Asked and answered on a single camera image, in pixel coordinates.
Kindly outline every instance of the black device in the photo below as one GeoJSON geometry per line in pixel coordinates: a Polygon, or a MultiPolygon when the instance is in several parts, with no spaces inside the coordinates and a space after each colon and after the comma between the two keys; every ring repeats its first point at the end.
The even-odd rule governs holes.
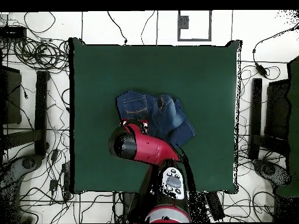
{"type": "Polygon", "coordinates": [[[63,178],[63,200],[66,202],[71,199],[71,192],[69,191],[70,185],[69,162],[64,165],[64,178],[63,178]]]}
{"type": "Polygon", "coordinates": [[[0,26],[0,39],[25,40],[27,29],[21,26],[0,26]]]}
{"type": "Polygon", "coordinates": [[[273,162],[268,160],[254,160],[252,164],[255,167],[255,172],[265,180],[268,180],[273,189],[291,181],[288,171],[273,162]]]}
{"type": "Polygon", "coordinates": [[[248,159],[258,159],[260,147],[285,157],[290,153],[287,140],[290,106],[286,98],[289,84],[289,79],[269,83],[265,134],[261,135],[262,79],[252,79],[248,159]]]}
{"type": "Polygon", "coordinates": [[[2,66],[2,82],[5,89],[5,116],[4,124],[20,124],[22,116],[20,113],[20,86],[22,76],[18,69],[2,66]]]}

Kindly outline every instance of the table surface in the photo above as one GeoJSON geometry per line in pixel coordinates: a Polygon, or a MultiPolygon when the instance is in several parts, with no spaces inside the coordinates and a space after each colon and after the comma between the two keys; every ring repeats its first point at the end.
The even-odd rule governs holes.
{"type": "Polygon", "coordinates": [[[74,46],[75,191],[139,190],[148,165],[112,157],[107,147],[119,124],[115,98],[127,90],[180,99],[197,133],[182,147],[197,189],[234,191],[238,41],[157,47],[74,39],[74,46]]]}

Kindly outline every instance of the black cable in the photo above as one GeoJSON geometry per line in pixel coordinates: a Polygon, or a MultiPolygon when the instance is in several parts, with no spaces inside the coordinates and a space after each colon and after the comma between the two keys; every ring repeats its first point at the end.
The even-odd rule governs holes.
{"type": "Polygon", "coordinates": [[[112,195],[98,195],[98,196],[96,196],[95,197],[95,199],[93,200],[93,202],[92,202],[92,204],[91,204],[91,206],[89,206],[87,209],[85,209],[84,211],[82,211],[82,213],[81,213],[81,221],[79,221],[79,223],[81,224],[82,222],[83,222],[83,213],[85,212],[85,211],[87,211],[87,210],[89,210],[92,206],[93,206],[93,204],[96,202],[96,199],[98,198],[98,197],[111,197],[112,195]]]}
{"type": "Polygon", "coordinates": [[[81,222],[81,194],[79,194],[79,223],[81,222]]]}
{"type": "Polygon", "coordinates": [[[64,91],[63,91],[63,93],[61,94],[61,100],[62,100],[62,102],[64,103],[64,104],[66,104],[66,105],[69,105],[68,103],[66,103],[65,101],[64,101],[64,99],[63,99],[63,94],[66,92],[66,91],[68,91],[69,90],[69,88],[68,89],[65,89],[64,91]]]}
{"type": "Polygon", "coordinates": [[[119,28],[119,30],[120,30],[120,33],[121,33],[121,36],[123,36],[123,38],[124,38],[124,44],[127,44],[127,42],[128,42],[128,40],[127,40],[127,38],[126,37],[124,37],[124,35],[123,35],[123,32],[122,32],[122,30],[121,30],[121,28],[120,28],[120,26],[119,25],[117,25],[117,23],[112,19],[112,17],[110,16],[110,13],[109,13],[109,11],[107,11],[107,13],[108,13],[108,15],[109,15],[109,17],[110,17],[110,19],[112,20],[112,22],[119,28]]]}
{"type": "Polygon", "coordinates": [[[33,126],[31,125],[30,119],[29,119],[29,117],[27,116],[27,114],[25,113],[25,111],[24,111],[22,108],[18,107],[14,102],[12,102],[12,101],[10,101],[10,100],[8,100],[8,101],[9,101],[10,103],[12,103],[16,108],[18,108],[19,110],[21,110],[21,111],[25,114],[25,116],[26,116],[26,118],[27,118],[27,120],[28,120],[28,122],[29,122],[29,125],[30,125],[31,129],[33,130],[33,134],[34,134],[33,126]]]}
{"type": "Polygon", "coordinates": [[[254,213],[255,213],[255,216],[257,217],[257,219],[260,221],[260,222],[262,222],[262,220],[260,219],[260,217],[258,217],[258,215],[257,215],[257,213],[256,213],[256,209],[255,209],[255,197],[258,195],[258,194],[261,194],[261,193],[265,193],[265,194],[267,194],[267,195],[270,195],[271,197],[273,197],[274,198],[274,196],[271,194],[271,193],[269,193],[269,192],[267,192],[267,191],[259,191],[259,192],[257,192],[256,194],[254,194],[253,195],[253,197],[252,197],[252,206],[253,206],[253,211],[254,211],[254,213]]]}
{"type": "Polygon", "coordinates": [[[28,213],[28,214],[31,214],[31,215],[34,215],[34,216],[36,216],[37,217],[37,219],[36,219],[36,222],[35,222],[35,224],[37,224],[38,223],[38,221],[39,221],[39,216],[37,215],[37,214],[35,214],[35,213],[33,213],[33,212],[29,212],[29,211],[24,211],[21,207],[20,207],[20,210],[23,212],[23,213],[28,213]]]}
{"type": "Polygon", "coordinates": [[[26,16],[28,15],[28,13],[31,13],[31,12],[26,12],[26,13],[25,13],[25,15],[24,15],[24,22],[25,22],[25,25],[27,26],[27,28],[28,28],[31,32],[33,32],[33,33],[44,33],[44,32],[46,32],[46,31],[48,31],[51,27],[53,27],[54,23],[56,22],[56,18],[55,18],[55,16],[49,11],[49,13],[51,14],[51,16],[54,18],[54,21],[53,21],[53,23],[51,24],[51,26],[48,27],[47,29],[43,30],[43,31],[33,31],[32,29],[30,29],[30,28],[28,27],[28,24],[27,24],[27,22],[26,22],[26,16]]]}
{"type": "Polygon", "coordinates": [[[145,25],[144,25],[144,27],[143,27],[143,30],[142,30],[141,35],[140,35],[140,38],[141,38],[142,43],[143,43],[143,39],[142,39],[143,31],[144,31],[144,29],[145,29],[145,27],[146,27],[146,25],[147,25],[148,20],[150,20],[150,18],[154,15],[154,13],[155,13],[155,10],[154,10],[154,12],[152,13],[152,15],[147,19],[147,21],[146,21],[146,23],[145,23],[145,25]]]}
{"type": "Polygon", "coordinates": [[[291,27],[290,29],[287,29],[287,30],[281,31],[281,32],[279,32],[279,33],[276,33],[276,34],[274,34],[273,36],[271,36],[271,37],[269,37],[269,38],[265,38],[265,39],[261,40],[260,42],[258,42],[258,43],[255,45],[255,48],[254,48],[253,51],[252,51],[252,53],[253,53],[253,61],[255,62],[255,64],[257,64],[257,62],[255,61],[256,47],[257,47],[260,43],[262,43],[262,42],[264,42],[264,41],[266,41],[266,40],[269,40],[269,39],[271,39],[271,38],[275,38],[276,36],[278,36],[278,35],[280,35],[280,34],[284,34],[284,33],[289,32],[289,31],[294,31],[294,30],[298,29],[298,28],[297,28],[298,25],[299,25],[299,22],[298,22],[295,26],[291,27]]]}
{"type": "Polygon", "coordinates": [[[77,224],[77,221],[76,221],[76,216],[75,216],[75,204],[74,202],[72,203],[72,206],[73,206],[73,216],[74,216],[74,220],[75,220],[75,223],[77,224]]]}
{"type": "Polygon", "coordinates": [[[298,27],[297,27],[298,25],[299,25],[299,22],[298,22],[294,27],[291,27],[290,29],[281,31],[281,32],[279,32],[279,33],[277,33],[277,34],[274,34],[273,36],[271,36],[271,37],[269,37],[269,38],[265,38],[264,40],[261,40],[260,42],[258,42],[258,43],[255,45],[255,48],[252,50],[252,53],[253,53],[253,61],[254,61],[254,63],[255,63],[255,66],[256,66],[256,69],[258,70],[258,72],[259,72],[262,76],[264,76],[265,78],[267,78],[267,79],[269,79],[269,80],[275,80],[275,79],[276,79],[276,78],[275,78],[275,79],[270,79],[270,78],[268,78],[267,76],[269,76],[269,75],[268,75],[268,73],[267,73],[267,68],[264,68],[263,66],[259,65],[259,64],[255,61],[256,47],[258,46],[258,44],[260,44],[260,43],[262,43],[262,42],[264,42],[264,41],[266,41],[266,40],[268,40],[268,39],[275,38],[275,37],[277,37],[277,36],[280,36],[280,35],[284,34],[285,32],[294,31],[294,30],[298,29],[298,27]]]}

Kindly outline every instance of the blue jeans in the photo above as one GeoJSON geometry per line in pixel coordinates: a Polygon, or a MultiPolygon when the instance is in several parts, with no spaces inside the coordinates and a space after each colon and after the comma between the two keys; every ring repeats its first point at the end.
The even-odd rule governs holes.
{"type": "Polygon", "coordinates": [[[195,136],[195,130],[184,114],[180,101],[168,94],[150,96],[127,91],[116,97],[116,101],[121,119],[147,120],[149,135],[167,141],[174,148],[195,136]]]}

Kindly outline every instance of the cable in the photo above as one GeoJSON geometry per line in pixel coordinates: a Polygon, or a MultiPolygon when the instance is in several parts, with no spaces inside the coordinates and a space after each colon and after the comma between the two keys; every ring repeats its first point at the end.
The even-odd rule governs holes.
{"type": "Polygon", "coordinates": [[[257,217],[257,219],[258,219],[260,222],[262,222],[262,220],[260,219],[260,217],[258,217],[258,215],[257,215],[257,213],[256,213],[256,209],[255,209],[255,207],[258,206],[258,205],[255,203],[255,197],[256,197],[258,194],[261,194],[261,193],[265,193],[265,194],[270,195],[271,197],[274,198],[274,196],[273,196],[271,193],[267,192],[267,191],[259,191],[259,192],[257,192],[256,194],[253,195],[253,198],[252,198],[253,211],[254,211],[254,213],[255,213],[255,216],[257,217]]]}
{"type": "Polygon", "coordinates": [[[158,19],[159,19],[159,11],[157,10],[156,46],[158,45],[158,19]]]}
{"type": "Polygon", "coordinates": [[[126,45],[127,44],[127,42],[128,42],[128,40],[127,40],[127,38],[126,37],[124,37],[124,35],[123,35],[123,32],[122,32],[122,30],[121,30],[121,28],[120,28],[120,26],[119,25],[117,25],[116,24],[116,22],[112,19],[112,17],[110,16],[110,13],[109,13],[109,11],[107,11],[107,13],[108,13],[108,15],[109,15],[109,17],[110,17],[110,19],[112,20],[112,22],[119,28],[119,30],[120,30],[120,33],[121,33],[121,36],[123,36],[123,38],[124,38],[124,44],[126,45]]]}
{"type": "Polygon", "coordinates": [[[145,25],[144,25],[144,27],[143,27],[143,30],[142,30],[141,35],[140,35],[140,38],[141,38],[142,43],[143,43],[143,39],[142,39],[143,31],[144,31],[144,29],[145,29],[145,26],[147,25],[148,20],[150,20],[150,18],[154,15],[154,13],[155,13],[155,10],[154,10],[154,12],[152,13],[152,15],[147,19],[147,21],[146,21],[146,23],[145,23],[145,25]]]}
{"type": "Polygon", "coordinates": [[[262,76],[264,76],[265,78],[269,79],[269,78],[267,77],[268,74],[267,74],[267,72],[266,72],[266,69],[265,69],[263,66],[259,65],[259,64],[255,61],[256,47],[258,46],[258,44],[260,44],[260,43],[262,43],[262,42],[264,42],[264,41],[266,41],[266,40],[269,40],[269,39],[271,39],[271,38],[275,38],[275,37],[280,36],[280,35],[282,35],[282,34],[284,34],[284,33],[286,33],[286,32],[294,31],[295,29],[298,29],[298,28],[297,28],[298,25],[299,25],[299,22],[298,22],[294,27],[291,27],[290,29],[287,29],[287,30],[281,31],[281,32],[279,32],[279,33],[276,33],[276,34],[274,34],[273,36],[271,36],[271,37],[269,37],[269,38],[265,38],[264,40],[261,40],[260,42],[258,42],[258,43],[255,45],[255,48],[252,50],[252,53],[253,53],[253,61],[254,61],[254,63],[255,63],[255,66],[256,66],[256,69],[258,70],[258,72],[259,72],[262,76]]]}
{"type": "Polygon", "coordinates": [[[47,29],[43,30],[43,31],[33,31],[32,29],[30,29],[30,28],[28,27],[28,24],[27,24],[27,22],[26,22],[26,16],[28,15],[28,13],[31,13],[31,12],[26,12],[26,14],[24,15],[24,22],[25,22],[25,25],[27,26],[27,28],[28,28],[32,33],[44,33],[44,32],[46,32],[46,31],[48,31],[51,27],[53,27],[54,23],[56,22],[56,18],[55,18],[55,16],[49,11],[49,13],[51,14],[51,16],[54,18],[54,21],[53,21],[53,23],[51,24],[51,26],[48,27],[47,29]]]}
{"type": "Polygon", "coordinates": [[[82,213],[81,213],[81,221],[79,221],[79,223],[81,224],[83,222],[83,213],[86,212],[87,210],[89,210],[93,206],[93,204],[96,202],[96,199],[98,197],[111,197],[111,196],[112,195],[98,195],[98,196],[96,196],[95,199],[93,200],[91,206],[89,206],[87,209],[85,209],[84,211],[82,211],[82,213]]]}
{"type": "Polygon", "coordinates": [[[20,210],[21,210],[23,213],[28,213],[28,214],[31,214],[31,215],[36,216],[37,219],[36,219],[35,224],[37,224],[37,223],[39,222],[39,216],[38,216],[37,214],[35,214],[35,213],[33,213],[33,212],[29,212],[29,211],[24,211],[21,207],[20,207],[20,210]]]}
{"type": "Polygon", "coordinates": [[[68,103],[66,103],[65,101],[64,101],[64,99],[63,99],[63,94],[66,92],[66,91],[68,91],[69,90],[69,88],[68,89],[65,89],[64,91],[63,91],[63,93],[61,94],[61,100],[62,100],[62,102],[64,103],[64,104],[66,104],[66,105],[69,105],[68,103]]]}

